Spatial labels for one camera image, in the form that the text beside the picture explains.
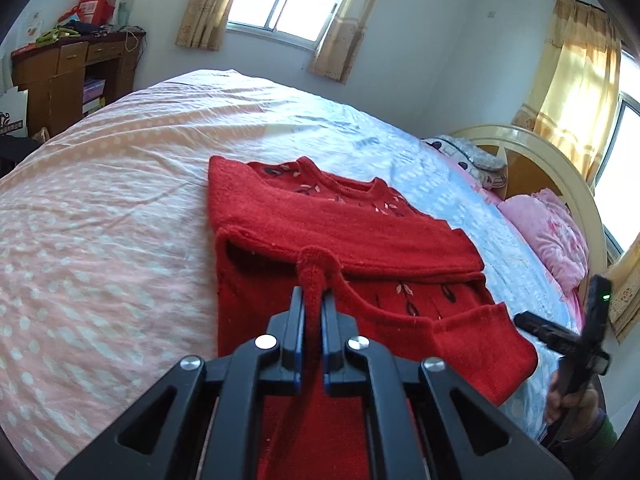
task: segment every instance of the wooden headboard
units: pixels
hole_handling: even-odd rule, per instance
[[[546,187],[566,203],[589,247],[589,273],[578,290],[584,302],[591,276],[607,269],[607,247],[591,190],[574,165],[551,143],[516,126],[485,124],[451,135],[472,140],[507,162],[507,186],[501,191],[502,199]]]

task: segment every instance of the curtain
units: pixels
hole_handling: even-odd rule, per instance
[[[560,149],[593,182],[618,104],[620,36],[607,15],[556,0],[533,86],[513,124]]]
[[[640,319],[640,234],[604,276],[613,285],[609,319],[622,341]]]
[[[234,0],[189,0],[175,44],[220,50]]]
[[[367,30],[367,20],[376,0],[341,0],[309,70],[346,83]]]

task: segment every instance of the wooden desk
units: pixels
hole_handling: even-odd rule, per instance
[[[51,45],[12,55],[14,84],[28,90],[27,129],[46,127],[51,137],[82,119],[85,78],[104,79],[107,104],[133,90],[144,34],[63,38]]]

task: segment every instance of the sweater sleeve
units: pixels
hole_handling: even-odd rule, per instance
[[[586,480],[609,456],[617,440],[609,417],[601,411],[592,428],[584,436],[561,443],[562,462],[569,468],[575,480]]]

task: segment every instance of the pink polka dot bedsheet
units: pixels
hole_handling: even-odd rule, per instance
[[[437,193],[423,209],[472,237],[496,301],[575,328],[528,246],[432,151],[354,108],[233,71],[130,94],[47,142],[0,180],[0,426],[24,463],[53,478],[181,356],[216,355],[213,154],[308,155],[385,178],[418,207]],[[456,200],[462,213],[446,209]],[[551,362],[506,408],[532,436]]]

